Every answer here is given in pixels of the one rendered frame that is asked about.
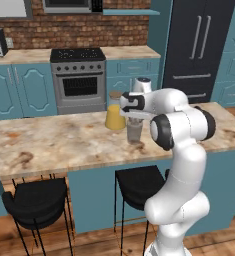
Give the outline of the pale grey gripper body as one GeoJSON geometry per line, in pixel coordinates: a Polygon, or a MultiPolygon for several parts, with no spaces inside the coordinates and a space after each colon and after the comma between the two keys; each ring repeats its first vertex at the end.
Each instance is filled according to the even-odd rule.
{"type": "Polygon", "coordinates": [[[142,119],[142,120],[151,120],[154,118],[154,115],[149,112],[141,111],[141,110],[134,110],[125,112],[124,110],[120,110],[119,114],[124,117],[128,118],[136,118],[136,119],[142,119]]]}

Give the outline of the clear glass cup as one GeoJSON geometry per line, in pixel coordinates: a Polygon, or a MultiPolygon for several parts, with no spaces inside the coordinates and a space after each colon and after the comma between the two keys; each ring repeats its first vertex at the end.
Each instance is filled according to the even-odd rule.
{"type": "Polygon", "coordinates": [[[127,121],[127,140],[130,144],[140,142],[143,128],[143,120],[137,118],[129,118],[127,121]]]}

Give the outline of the yellow jar with cork lid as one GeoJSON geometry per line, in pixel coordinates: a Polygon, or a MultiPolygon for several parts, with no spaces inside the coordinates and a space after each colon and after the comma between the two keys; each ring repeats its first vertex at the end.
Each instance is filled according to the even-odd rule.
{"type": "Polygon", "coordinates": [[[109,105],[107,108],[105,126],[110,130],[121,130],[126,127],[126,119],[120,115],[120,91],[109,92],[109,105]]]}

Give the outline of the blue drawer cupboards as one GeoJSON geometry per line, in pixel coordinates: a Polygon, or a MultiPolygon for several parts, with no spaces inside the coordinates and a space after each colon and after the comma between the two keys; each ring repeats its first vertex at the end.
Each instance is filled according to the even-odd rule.
{"type": "Polygon", "coordinates": [[[117,59],[106,61],[106,101],[110,91],[130,91],[136,78],[149,78],[152,89],[158,89],[159,58],[117,59]]]}

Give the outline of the silver oven with black hob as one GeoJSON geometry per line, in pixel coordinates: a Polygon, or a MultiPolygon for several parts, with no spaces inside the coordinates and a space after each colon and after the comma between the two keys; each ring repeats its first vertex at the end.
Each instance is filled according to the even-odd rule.
{"type": "Polygon", "coordinates": [[[59,115],[106,110],[105,62],[100,48],[51,50],[59,115]]]}

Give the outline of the black bar stool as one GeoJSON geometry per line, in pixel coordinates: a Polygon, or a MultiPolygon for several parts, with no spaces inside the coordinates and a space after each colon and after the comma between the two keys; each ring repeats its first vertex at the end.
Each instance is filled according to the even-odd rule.
{"type": "Polygon", "coordinates": [[[117,188],[120,188],[122,195],[121,233],[124,233],[125,205],[143,211],[146,200],[163,188],[168,174],[169,169],[165,171],[165,176],[162,176],[156,165],[115,171],[113,230],[116,230],[117,224],[117,188]]]}
{"type": "MultiPolygon", "coordinates": [[[[2,201],[7,212],[12,216],[27,256],[30,256],[20,228],[32,232],[36,247],[41,247],[46,255],[40,230],[54,224],[61,215],[72,219],[69,209],[66,179],[50,177],[47,180],[14,183],[15,193],[5,191],[2,201]]],[[[71,237],[74,236],[73,221],[65,222],[71,256],[74,256],[71,237]]]]}

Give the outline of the black fridge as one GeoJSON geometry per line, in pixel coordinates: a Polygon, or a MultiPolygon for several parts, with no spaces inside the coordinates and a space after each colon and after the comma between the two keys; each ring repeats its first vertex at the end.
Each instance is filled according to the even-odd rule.
{"type": "Polygon", "coordinates": [[[173,0],[163,88],[209,102],[235,0],[173,0]]]}

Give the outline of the blue kitchen island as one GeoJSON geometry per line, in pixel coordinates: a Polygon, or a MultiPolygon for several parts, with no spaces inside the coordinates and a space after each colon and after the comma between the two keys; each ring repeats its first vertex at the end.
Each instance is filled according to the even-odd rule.
{"type": "MultiPolygon", "coordinates": [[[[172,164],[172,154],[158,149],[151,153],[117,152],[113,156],[85,153],[41,153],[0,150],[0,216],[7,214],[2,200],[3,183],[14,178],[65,174],[71,184],[71,200],[78,233],[113,226],[125,217],[133,222],[142,215],[131,208],[122,209],[115,199],[114,172],[121,169],[156,165],[165,171],[172,164]]],[[[235,215],[235,149],[207,152],[207,166],[202,191],[210,201],[210,213],[188,233],[201,234],[227,228],[235,215]]]]}

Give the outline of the blue tall cupboards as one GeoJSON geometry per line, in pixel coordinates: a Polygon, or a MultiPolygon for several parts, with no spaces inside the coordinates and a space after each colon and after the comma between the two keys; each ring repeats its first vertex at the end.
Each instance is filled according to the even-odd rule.
{"type": "Polygon", "coordinates": [[[211,100],[223,107],[235,107],[235,8],[211,100]]]}

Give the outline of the blue base cupboards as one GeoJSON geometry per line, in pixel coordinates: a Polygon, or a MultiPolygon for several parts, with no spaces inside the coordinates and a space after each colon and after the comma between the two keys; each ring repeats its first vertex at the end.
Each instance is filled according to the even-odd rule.
{"type": "Polygon", "coordinates": [[[56,114],[49,63],[0,65],[0,120],[56,114]]]}

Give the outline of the silver microwave oven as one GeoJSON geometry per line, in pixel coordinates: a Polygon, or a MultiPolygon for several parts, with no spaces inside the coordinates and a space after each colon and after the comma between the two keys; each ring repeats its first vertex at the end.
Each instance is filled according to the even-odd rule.
{"type": "Polygon", "coordinates": [[[103,0],[43,0],[46,13],[102,13],[103,0]]]}

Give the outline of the grey framed window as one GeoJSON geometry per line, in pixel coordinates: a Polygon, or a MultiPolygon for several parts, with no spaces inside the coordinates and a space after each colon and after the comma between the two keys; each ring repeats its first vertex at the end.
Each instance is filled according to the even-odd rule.
{"type": "Polygon", "coordinates": [[[31,0],[0,0],[0,18],[31,17],[31,0]]]}

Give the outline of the blue wall shelf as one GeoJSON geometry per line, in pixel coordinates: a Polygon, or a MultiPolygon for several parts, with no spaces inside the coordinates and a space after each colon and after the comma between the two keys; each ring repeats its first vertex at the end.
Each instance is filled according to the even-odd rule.
{"type": "Polygon", "coordinates": [[[151,9],[103,9],[103,15],[106,16],[157,16],[160,15],[159,11],[151,9]]]}

